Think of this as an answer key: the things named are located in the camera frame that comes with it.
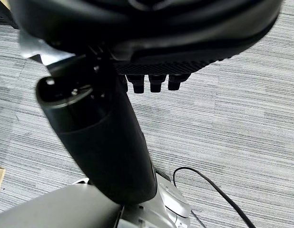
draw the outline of floor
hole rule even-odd
[[[20,56],[17,31],[0,26],[0,213],[84,177],[39,108],[45,67]],[[246,52],[193,74],[180,91],[128,93],[150,154],[168,175],[200,170],[258,228],[294,228],[294,0]],[[208,228],[244,222],[204,180],[177,185]],[[192,219],[192,227],[200,225]]]

